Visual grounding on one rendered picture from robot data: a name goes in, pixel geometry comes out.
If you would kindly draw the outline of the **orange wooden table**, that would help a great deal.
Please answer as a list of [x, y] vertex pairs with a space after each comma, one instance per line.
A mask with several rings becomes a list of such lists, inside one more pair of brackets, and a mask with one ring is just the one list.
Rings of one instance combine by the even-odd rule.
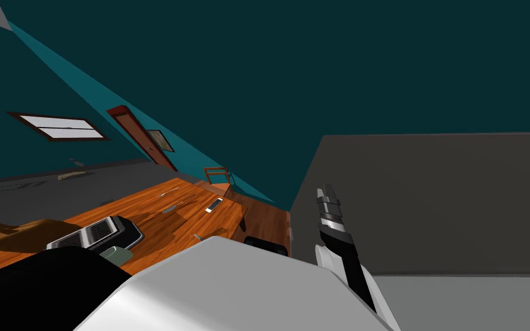
[[[175, 187], [178, 189], [158, 197]], [[50, 238], [59, 238], [70, 230], [120, 215], [133, 221], [144, 235], [132, 248], [131, 260], [122, 266], [124, 271], [134, 275], [190, 248], [202, 237], [232, 238], [244, 224], [245, 208], [223, 198], [211, 213], [207, 213], [205, 209], [217, 198], [223, 197], [181, 179], [172, 179], [70, 218], [29, 215], [11, 202], [0, 201], [0, 212], [4, 214], [0, 224], [20, 223], [11, 234], [0, 234], [0, 268], [33, 256]], [[172, 205], [178, 207], [162, 213]]]

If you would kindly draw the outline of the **dark-framed window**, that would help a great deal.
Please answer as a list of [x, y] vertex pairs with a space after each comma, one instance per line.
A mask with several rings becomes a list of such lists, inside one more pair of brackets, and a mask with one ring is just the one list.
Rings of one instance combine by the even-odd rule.
[[107, 135], [85, 118], [55, 117], [10, 111], [7, 111], [6, 114], [30, 127], [50, 142], [110, 140]]

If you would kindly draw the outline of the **pale green mug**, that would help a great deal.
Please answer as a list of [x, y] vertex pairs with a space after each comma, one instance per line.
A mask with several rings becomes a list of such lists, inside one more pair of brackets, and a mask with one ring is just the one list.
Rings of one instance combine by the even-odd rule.
[[133, 253], [127, 249], [113, 246], [99, 254], [105, 260], [121, 267], [133, 257]]

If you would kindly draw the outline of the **brown wooden chair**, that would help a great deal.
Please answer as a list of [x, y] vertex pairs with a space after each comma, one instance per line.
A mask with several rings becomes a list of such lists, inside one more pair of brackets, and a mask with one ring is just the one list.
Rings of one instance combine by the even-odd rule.
[[[205, 167], [204, 173], [206, 175], [207, 183], [203, 184], [203, 188], [206, 190], [215, 193], [223, 198], [226, 198], [230, 193], [233, 192], [232, 190], [232, 182], [230, 179], [229, 171], [226, 167]], [[225, 176], [224, 182], [214, 182], [212, 181], [213, 176]]]

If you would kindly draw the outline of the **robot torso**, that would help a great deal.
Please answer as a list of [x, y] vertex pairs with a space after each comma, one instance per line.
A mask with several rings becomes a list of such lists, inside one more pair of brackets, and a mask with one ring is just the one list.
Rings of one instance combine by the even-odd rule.
[[401, 331], [368, 272], [373, 308], [341, 258], [309, 264], [211, 237], [128, 279], [74, 331]]

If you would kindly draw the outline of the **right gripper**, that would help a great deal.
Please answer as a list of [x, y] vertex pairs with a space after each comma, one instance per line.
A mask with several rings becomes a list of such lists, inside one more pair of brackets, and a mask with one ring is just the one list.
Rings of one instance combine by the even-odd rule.
[[341, 204], [330, 184], [324, 183], [317, 189], [316, 199], [320, 214], [320, 222], [325, 226], [345, 232]]

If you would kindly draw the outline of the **framed wall picture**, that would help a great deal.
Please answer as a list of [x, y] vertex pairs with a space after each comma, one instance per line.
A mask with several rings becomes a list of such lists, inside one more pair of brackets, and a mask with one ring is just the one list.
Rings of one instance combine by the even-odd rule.
[[167, 141], [161, 130], [148, 130], [147, 133], [162, 151], [173, 152], [171, 144]]

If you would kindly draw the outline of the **red-brown door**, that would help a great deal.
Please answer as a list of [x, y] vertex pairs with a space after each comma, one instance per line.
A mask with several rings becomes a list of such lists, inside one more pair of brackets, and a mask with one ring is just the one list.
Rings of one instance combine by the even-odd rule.
[[173, 171], [177, 168], [160, 149], [150, 134], [143, 128], [140, 121], [125, 105], [119, 105], [107, 111], [108, 115], [121, 129], [143, 150], [144, 154], [155, 164], [167, 167]]

